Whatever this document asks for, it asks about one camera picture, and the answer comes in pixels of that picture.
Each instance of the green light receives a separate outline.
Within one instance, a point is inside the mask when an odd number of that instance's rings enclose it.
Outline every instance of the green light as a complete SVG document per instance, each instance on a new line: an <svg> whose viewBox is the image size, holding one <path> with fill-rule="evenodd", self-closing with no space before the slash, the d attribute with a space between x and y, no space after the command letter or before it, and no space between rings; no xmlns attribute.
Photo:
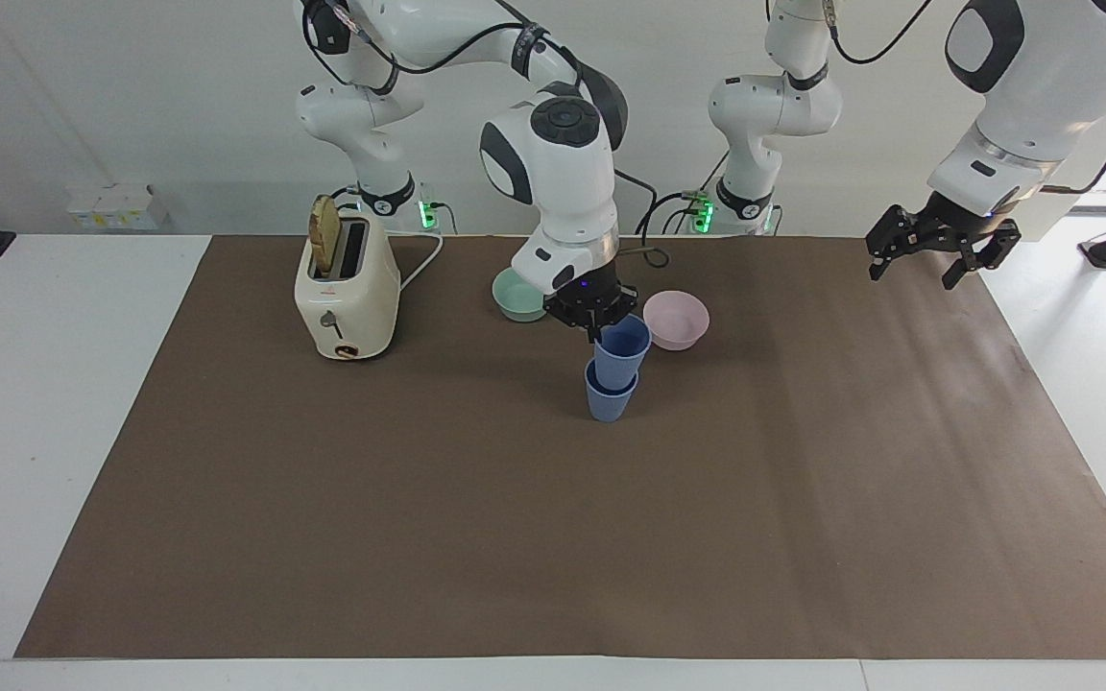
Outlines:
<svg viewBox="0 0 1106 691"><path fill-rule="evenodd" d="M420 209L420 223L426 227L426 230L436 227L438 224L438 216L426 205L424 201L417 201L417 207Z"/></svg>
<svg viewBox="0 0 1106 691"><path fill-rule="evenodd" d="M711 220L716 218L716 205L714 201L703 201L702 210L698 211L698 219L695 220L695 230L702 232L703 235L710 232Z"/></svg>

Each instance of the stacked cups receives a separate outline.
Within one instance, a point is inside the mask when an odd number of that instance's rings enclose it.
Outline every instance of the stacked cups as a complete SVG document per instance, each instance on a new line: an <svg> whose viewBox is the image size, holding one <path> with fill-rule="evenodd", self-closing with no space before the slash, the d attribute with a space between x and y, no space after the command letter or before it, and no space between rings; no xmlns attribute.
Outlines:
<svg viewBox="0 0 1106 691"><path fill-rule="evenodd" d="M651 349L651 332L643 320L628 315L606 328L596 343L596 358L587 363L587 406L599 421L617 421L637 389L637 370Z"/></svg>

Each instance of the wall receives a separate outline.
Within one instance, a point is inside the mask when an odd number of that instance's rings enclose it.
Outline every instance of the wall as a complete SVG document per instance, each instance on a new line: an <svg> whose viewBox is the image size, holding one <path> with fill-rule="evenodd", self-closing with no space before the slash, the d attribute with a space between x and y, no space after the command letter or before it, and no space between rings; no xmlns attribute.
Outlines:
<svg viewBox="0 0 1106 691"><path fill-rule="evenodd" d="M846 96L838 129L778 143L786 231L864 235L891 202L925 201L925 179L983 105L942 56L962 3L936 3L875 66L835 59ZM874 52L918 4L843 4L843 39L853 53ZM518 6L622 84L632 129L617 165L661 191L697 187L723 153L707 117L714 82L775 71L753 1ZM354 179L343 155L294 117L295 93L321 77L288 0L0 0L0 223L70 230L62 186L111 179L153 184L176 231L302 232L312 197ZM492 191L476 140L486 118L531 87L498 65L448 69L427 86L425 112L395 126L414 169L452 202L465 231L530 231L535 214ZM1058 179L1081 182L1105 154L1106 122ZM644 193L619 184L617 199L635 222ZM1033 200L1020 220L1039 237L1070 206Z"/></svg>

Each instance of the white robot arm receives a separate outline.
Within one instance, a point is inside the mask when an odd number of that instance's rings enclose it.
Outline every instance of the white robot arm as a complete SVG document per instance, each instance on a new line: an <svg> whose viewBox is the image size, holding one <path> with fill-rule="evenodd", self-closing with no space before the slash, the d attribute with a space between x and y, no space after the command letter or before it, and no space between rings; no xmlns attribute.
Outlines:
<svg viewBox="0 0 1106 691"><path fill-rule="evenodd" d="M349 155L375 213L387 218L413 205L411 172L378 130L425 104L411 76L502 62L540 88L492 118L480 136L480 158L498 191L541 213L514 270L550 297L550 314L593 338L633 310L637 295L620 285L614 268L612 151L628 118L617 84L504 0L295 2L312 48L343 80L302 92L302 123Z"/></svg>
<svg viewBox="0 0 1106 691"><path fill-rule="evenodd" d="M784 74L724 78L710 96L711 122L729 145L728 169L708 184L711 230L729 235L763 227L782 166L765 137L824 135L843 108L826 65L831 33L822 0L778 0L765 45Z"/></svg>
<svg viewBox="0 0 1106 691"><path fill-rule="evenodd" d="M930 177L925 210L891 207L869 232L873 280L925 250L961 253L942 276L947 289L1001 265L1022 237L1010 211L1106 114L1106 0L970 0L947 57L987 104Z"/></svg>

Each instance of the bowl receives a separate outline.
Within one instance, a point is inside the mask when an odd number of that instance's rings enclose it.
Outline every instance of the bowl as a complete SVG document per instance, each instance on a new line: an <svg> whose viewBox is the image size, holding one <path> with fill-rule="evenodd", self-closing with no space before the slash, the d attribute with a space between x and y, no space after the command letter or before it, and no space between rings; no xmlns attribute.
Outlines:
<svg viewBox="0 0 1106 691"><path fill-rule="evenodd" d="M688 350L710 328L710 312L702 301L679 290L654 294L643 307L651 342L665 350Z"/></svg>
<svg viewBox="0 0 1106 691"><path fill-rule="evenodd" d="M517 323L533 323L544 316L544 293L510 268L492 280L492 300L505 318Z"/></svg>

